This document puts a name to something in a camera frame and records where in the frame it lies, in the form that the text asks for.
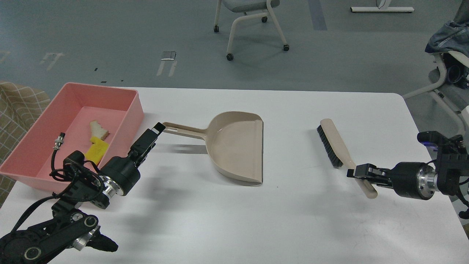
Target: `white chair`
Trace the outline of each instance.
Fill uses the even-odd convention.
[[[463,23],[469,21],[469,0],[463,0],[456,13],[454,21]],[[457,123],[458,134],[464,135],[469,127],[469,90],[462,90],[446,83],[448,75],[444,57],[451,56],[462,65],[469,68],[469,58],[457,51],[438,52],[435,57],[437,68],[430,72],[429,79],[432,84],[403,95],[404,99],[419,94],[428,93],[436,103]]]
[[[280,38],[282,39],[283,50],[288,51],[290,49],[290,46],[287,44],[287,40],[283,35],[282,29],[280,28],[277,17],[273,12],[273,8],[280,5],[280,0],[218,0],[217,12],[215,14],[215,25],[213,27],[213,31],[215,31],[215,33],[219,32],[218,18],[220,15],[220,7],[222,2],[223,5],[225,5],[225,7],[227,7],[230,11],[235,13],[244,13],[244,16],[236,18],[233,21],[233,24],[231,25],[230,38],[228,40],[227,48],[227,59],[229,61],[232,61],[234,58],[232,54],[232,47],[233,38],[235,37],[236,25],[238,24],[238,22],[247,19],[262,18],[261,21],[263,23],[266,23],[267,18],[271,17],[273,23],[275,24],[275,27],[277,28],[277,31],[279,32]],[[252,15],[247,14],[247,12],[252,11],[261,11],[261,13],[256,13]]]

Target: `screw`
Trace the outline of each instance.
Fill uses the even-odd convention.
[[[41,255],[41,249],[37,247],[28,248],[24,253],[24,257],[27,260],[34,260]]]
[[[85,220],[85,225],[86,226],[94,226],[96,224],[96,218],[94,217],[87,217]]]
[[[72,215],[72,218],[71,218],[71,219],[72,219],[73,222],[75,222],[75,221],[80,220],[81,218],[83,218],[83,215],[80,214],[80,213],[76,213],[76,214],[73,214],[73,215]]]

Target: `chair seat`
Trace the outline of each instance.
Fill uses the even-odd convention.
[[[226,8],[231,12],[241,13],[256,10],[267,9],[265,0],[222,0]],[[280,5],[280,0],[272,0],[271,6],[277,7]]]

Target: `black bristles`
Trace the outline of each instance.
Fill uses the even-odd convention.
[[[319,133],[319,137],[321,138],[321,141],[324,144],[324,148],[327,152],[327,155],[329,156],[329,159],[331,160],[332,166],[336,169],[342,167],[344,163],[342,163],[339,157],[334,153],[334,150],[332,149],[331,144],[329,143],[329,140],[327,139],[321,125],[318,126],[318,133]]]

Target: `cable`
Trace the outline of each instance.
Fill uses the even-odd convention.
[[[73,170],[74,180],[78,179],[78,177],[79,177],[78,169],[75,166],[71,166],[71,169]],[[73,198],[73,197],[69,197],[69,196],[63,196],[63,198],[67,199],[69,201],[73,201],[73,202],[89,202],[89,201],[93,201],[94,199],[96,199],[104,190],[104,181],[99,176],[95,176],[94,174],[92,174],[92,176],[93,176],[94,179],[99,181],[99,188],[96,191],[96,194],[94,196],[92,196],[91,198]]]
[[[46,197],[46,198],[42,198],[41,200],[39,201],[36,201],[35,203],[33,203],[30,207],[28,207],[26,209],[26,211],[24,211],[24,213],[21,215],[21,217],[18,219],[18,222],[15,224],[15,226],[13,227],[13,229],[11,230],[10,233],[14,233],[16,230],[18,230],[18,228],[26,221],[26,219],[34,212],[34,210],[36,210],[41,204],[45,203],[46,201],[48,200],[51,200],[51,199],[59,199],[61,198],[66,192],[68,192],[70,190],[70,188],[76,183],[76,181],[78,180],[78,178],[73,179],[72,182],[62,191],[60,192],[59,194],[55,194],[55,193],[52,193],[52,196],[49,196],[49,197]]]
[[[463,185],[463,184],[466,184],[469,182],[469,178],[467,178],[467,180],[463,181],[463,182],[460,182],[459,185]]]
[[[65,175],[62,175],[59,173],[59,171],[63,171],[65,172],[64,169],[57,169],[57,170],[53,170],[51,173],[49,173],[49,176],[52,176],[52,178],[56,181],[71,181],[71,179],[66,179]]]
[[[435,163],[436,161],[437,161],[436,159],[435,159],[435,160],[431,160],[431,161],[425,163],[425,165],[429,165],[430,163]]]
[[[91,165],[93,166],[94,170],[96,171],[96,173],[100,173],[101,171],[99,170],[98,166],[96,165],[96,163],[94,163],[94,161],[91,161],[91,160],[85,160],[84,164],[85,163],[91,163]]]
[[[379,7],[379,6],[378,6],[378,0],[376,0],[376,7],[377,7],[378,9],[381,9],[383,6],[386,5],[386,2],[387,2],[387,0],[384,0],[383,5]]]
[[[52,169],[52,171],[55,170],[55,155],[57,154],[57,150],[58,149],[54,149],[54,151],[52,152],[52,157],[51,157],[51,169]]]
[[[467,211],[461,211],[459,212],[458,216],[462,219],[468,219],[466,218],[466,215],[465,213],[469,213],[469,202],[464,198],[464,195],[462,195],[461,193],[461,190],[459,190],[459,192],[456,193],[456,197],[458,197],[458,199],[465,205],[468,207],[468,210]]]

